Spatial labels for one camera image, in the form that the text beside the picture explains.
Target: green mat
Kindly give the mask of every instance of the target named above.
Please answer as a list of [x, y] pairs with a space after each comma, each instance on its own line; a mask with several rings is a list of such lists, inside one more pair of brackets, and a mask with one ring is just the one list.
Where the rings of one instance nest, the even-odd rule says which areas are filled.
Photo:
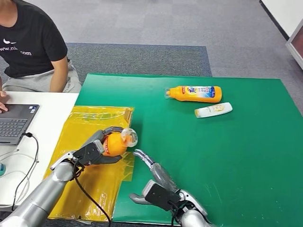
[[[165, 87], [217, 85], [233, 110], [197, 119], [206, 103], [165, 99]], [[133, 106], [137, 146], [198, 199], [218, 226], [302, 226], [303, 118], [279, 79], [88, 74], [76, 105]], [[169, 224], [169, 212], [132, 203], [152, 176], [136, 159], [113, 220]]]

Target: laptop keyboard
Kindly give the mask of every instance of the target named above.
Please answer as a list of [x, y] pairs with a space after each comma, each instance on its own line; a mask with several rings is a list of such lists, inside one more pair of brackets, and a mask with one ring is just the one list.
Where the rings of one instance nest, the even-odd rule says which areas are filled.
[[18, 137], [26, 119], [0, 119], [0, 137]]

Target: yellow plastic bag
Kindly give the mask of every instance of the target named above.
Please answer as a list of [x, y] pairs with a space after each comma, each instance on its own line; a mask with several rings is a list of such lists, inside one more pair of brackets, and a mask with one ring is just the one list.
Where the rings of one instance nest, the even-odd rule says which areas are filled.
[[[132, 112], [133, 108], [129, 107], [75, 106], [64, 123], [45, 177], [51, 173], [50, 166], [56, 160], [66, 152], [79, 149], [97, 130], [110, 126], [129, 127]], [[111, 217], [121, 182], [131, 180], [133, 167], [134, 156], [125, 152], [116, 164], [85, 167], [79, 181]], [[103, 212], [82, 193], [75, 181], [67, 183], [48, 218], [107, 221]]]

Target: silver robotic arm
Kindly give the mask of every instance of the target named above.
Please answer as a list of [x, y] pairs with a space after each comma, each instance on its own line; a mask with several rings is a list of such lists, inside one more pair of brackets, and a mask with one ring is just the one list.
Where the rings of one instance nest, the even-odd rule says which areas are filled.
[[22, 204], [0, 227], [40, 227], [60, 198], [67, 182], [79, 175], [85, 166], [110, 164], [119, 161], [121, 156], [103, 156], [104, 138], [112, 132], [121, 132], [122, 128], [110, 127], [99, 130], [88, 139], [82, 148], [64, 154], [51, 167], [51, 174], [33, 190]]
[[136, 149], [134, 155], [145, 162], [153, 174], [142, 191], [142, 195], [131, 193], [129, 197], [137, 204], [155, 205], [170, 210], [174, 220], [182, 227], [214, 227], [206, 216], [207, 212], [192, 195], [178, 186], [160, 164], [146, 153]]
[[[0, 227], [40, 227], [60, 198], [67, 182], [79, 176], [85, 166], [110, 164], [119, 161], [121, 156], [104, 156], [103, 143], [107, 135], [122, 132], [120, 127], [99, 130], [76, 151], [64, 154], [51, 167], [51, 174], [43, 180], [22, 204]], [[137, 149], [134, 155], [144, 161], [152, 172], [150, 180], [142, 195], [130, 194], [134, 203], [155, 205], [171, 211], [172, 221], [182, 227], [213, 227], [207, 218], [206, 211], [195, 198], [178, 186], [160, 164], [154, 162], [146, 153]]]

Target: detergent bottle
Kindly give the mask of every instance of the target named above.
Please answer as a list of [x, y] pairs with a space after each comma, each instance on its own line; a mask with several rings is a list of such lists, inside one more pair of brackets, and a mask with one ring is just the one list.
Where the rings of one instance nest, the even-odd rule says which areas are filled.
[[130, 128], [123, 129], [121, 133], [114, 132], [107, 136], [104, 142], [104, 156], [117, 156], [125, 153], [127, 147], [137, 145], [138, 137], [137, 133]]
[[165, 97], [178, 101], [218, 103], [222, 98], [222, 90], [218, 86], [178, 86], [166, 88]]

